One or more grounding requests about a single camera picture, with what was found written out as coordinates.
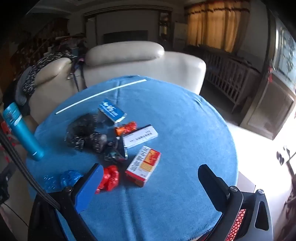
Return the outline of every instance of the blue box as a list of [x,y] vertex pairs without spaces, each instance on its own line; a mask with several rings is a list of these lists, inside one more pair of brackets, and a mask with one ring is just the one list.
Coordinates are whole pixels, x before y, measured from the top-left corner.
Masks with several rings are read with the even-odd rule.
[[124,113],[107,98],[99,105],[99,110],[114,123],[121,122],[126,117],[126,113]]

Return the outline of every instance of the metal screw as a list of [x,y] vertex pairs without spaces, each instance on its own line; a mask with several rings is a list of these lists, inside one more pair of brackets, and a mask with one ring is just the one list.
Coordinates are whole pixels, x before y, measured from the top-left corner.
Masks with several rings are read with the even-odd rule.
[[264,191],[262,189],[258,189],[259,194],[263,195]]
[[72,187],[71,187],[71,186],[65,187],[65,191],[66,191],[66,192],[70,192],[70,191],[72,191]]
[[237,192],[237,187],[235,187],[235,186],[230,186],[230,190],[232,191],[232,192]]

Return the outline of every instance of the white stick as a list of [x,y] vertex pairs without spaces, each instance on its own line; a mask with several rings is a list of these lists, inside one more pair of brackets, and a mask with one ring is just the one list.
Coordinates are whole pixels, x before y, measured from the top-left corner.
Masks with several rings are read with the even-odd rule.
[[100,92],[100,93],[98,93],[98,94],[95,94],[95,95],[92,95],[92,96],[90,96],[90,97],[87,97],[87,98],[85,98],[85,99],[83,99],[83,100],[80,100],[80,101],[78,101],[78,102],[76,102],[76,103],[74,103],[74,104],[72,104],[72,105],[69,105],[69,106],[67,106],[67,107],[64,108],[64,109],[59,110],[59,111],[56,112],[55,114],[59,114],[59,113],[63,112],[64,110],[71,108],[71,107],[74,106],[74,105],[77,105],[77,104],[79,104],[79,103],[81,103],[81,102],[83,102],[83,101],[89,100],[89,99],[91,99],[91,98],[93,98],[93,97],[96,97],[96,96],[98,96],[98,95],[101,95],[101,94],[104,94],[104,93],[107,93],[107,92],[109,92],[109,91],[116,90],[116,89],[119,89],[119,88],[122,88],[122,87],[126,87],[126,86],[129,86],[129,85],[133,85],[133,84],[141,83],[141,82],[144,82],[144,81],[146,81],[146,80],[138,80],[138,81],[134,81],[134,82],[131,82],[131,83],[128,83],[128,84],[125,84],[125,85],[120,85],[120,86],[114,87],[114,88],[112,88],[112,89],[109,89],[109,90],[106,90],[106,91]]

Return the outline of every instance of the red honeycomb mesh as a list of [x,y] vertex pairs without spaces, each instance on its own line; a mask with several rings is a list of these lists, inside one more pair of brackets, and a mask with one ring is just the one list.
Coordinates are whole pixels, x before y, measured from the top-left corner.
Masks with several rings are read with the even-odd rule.
[[225,239],[225,241],[233,241],[235,239],[235,236],[237,235],[239,227],[241,226],[241,223],[242,223],[245,213],[246,213],[245,209],[241,209],[239,211],[239,213],[237,214],[237,218],[236,218],[227,238]]

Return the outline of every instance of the black cable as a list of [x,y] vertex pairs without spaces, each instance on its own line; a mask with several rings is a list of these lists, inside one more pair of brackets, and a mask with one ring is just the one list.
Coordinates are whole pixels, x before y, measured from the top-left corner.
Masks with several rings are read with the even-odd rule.
[[44,189],[42,189],[42,187],[36,182],[36,180],[30,174],[30,172],[22,162],[19,154],[11,145],[10,141],[8,140],[8,138],[6,137],[6,135],[4,134],[1,128],[0,128],[0,143],[3,145],[4,149],[10,155],[11,159],[13,160],[15,165],[18,167],[22,175],[25,177],[25,179],[37,191],[38,195],[41,196],[46,202],[48,202],[50,205],[52,205],[55,209],[59,211],[61,208],[59,203],[56,200],[54,200],[51,196],[49,196],[48,193]]
[[6,207],[8,207],[16,216],[18,216],[18,218],[20,219],[20,220],[22,220],[22,222],[27,226],[27,227],[29,227],[28,225],[27,225],[27,223],[10,207],[10,206],[8,206],[6,203],[3,203]]

